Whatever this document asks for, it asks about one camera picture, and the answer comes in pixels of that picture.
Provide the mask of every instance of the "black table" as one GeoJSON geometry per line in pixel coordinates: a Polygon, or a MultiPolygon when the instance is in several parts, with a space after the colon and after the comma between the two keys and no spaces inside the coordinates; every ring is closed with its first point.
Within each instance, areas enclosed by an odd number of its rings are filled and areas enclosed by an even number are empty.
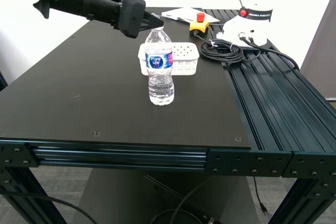
{"type": "MultiPolygon", "coordinates": [[[[202,43],[180,22],[165,31],[202,43]]],[[[45,194],[28,168],[39,165],[296,177],[270,223],[313,223],[336,197],[335,110],[274,54],[200,57],[195,75],[173,78],[174,102],[154,106],[137,58],[148,33],[89,22],[1,92],[0,186],[45,194]]],[[[65,223],[52,203],[6,198],[29,223],[65,223]]]]}

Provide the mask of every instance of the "red button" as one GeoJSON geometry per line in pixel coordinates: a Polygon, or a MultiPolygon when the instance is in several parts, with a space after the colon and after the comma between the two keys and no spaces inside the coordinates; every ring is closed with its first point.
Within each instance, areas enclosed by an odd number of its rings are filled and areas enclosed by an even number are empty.
{"type": "Polygon", "coordinates": [[[241,15],[242,17],[246,17],[246,16],[247,16],[247,11],[245,11],[245,10],[241,10],[241,11],[240,11],[240,15],[241,15]]]}
{"type": "Polygon", "coordinates": [[[203,22],[204,21],[205,14],[204,13],[197,13],[197,22],[203,22]]]}

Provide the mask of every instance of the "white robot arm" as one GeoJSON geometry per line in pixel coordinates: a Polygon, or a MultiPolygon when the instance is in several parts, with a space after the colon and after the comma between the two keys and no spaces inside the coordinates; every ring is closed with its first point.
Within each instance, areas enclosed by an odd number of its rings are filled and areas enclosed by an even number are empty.
{"type": "Polygon", "coordinates": [[[274,0],[249,0],[244,4],[239,10],[239,15],[225,23],[224,33],[217,38],[241,47],[249,47],[240,37],[251,37],[255,44],[263,46],[267,43],[274,0]]]}

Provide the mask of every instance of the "white wall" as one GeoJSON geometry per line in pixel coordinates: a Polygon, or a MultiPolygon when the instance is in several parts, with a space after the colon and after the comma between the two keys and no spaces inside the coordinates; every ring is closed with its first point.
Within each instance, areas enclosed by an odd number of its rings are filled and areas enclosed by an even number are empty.
{"type": "MultiPolygon", "coordinates": [[[[56,10],[45,20],[32,0],[0,0],[0,71],[11,83],[87,21],[56,10]]],[[[270,40],[302,64],[329,0],[275,0],[270,40]]],[[[148,7],[238,9],[238,0],[146,0],[148,7]]]]}

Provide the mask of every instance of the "white paper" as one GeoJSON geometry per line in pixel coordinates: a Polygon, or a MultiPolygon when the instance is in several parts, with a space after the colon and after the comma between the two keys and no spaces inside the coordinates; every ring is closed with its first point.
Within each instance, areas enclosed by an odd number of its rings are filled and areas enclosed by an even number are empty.
{"type": "MultiPolygon", "coordinates": [[[[183,7],[175,10],[170,10],[168,12],[163,12],[162,16],[171,18],[173,20],[183,20],[188,23],[191,23],[197,18],[197,13],[204,13],[204,12],[189,7],[183,7]]],[[[213,16],[206,13],[204,14],[205,14],[204,20],[209,21],[209,23],[219,22],[217,18],[214,18],[213,16]]]]}

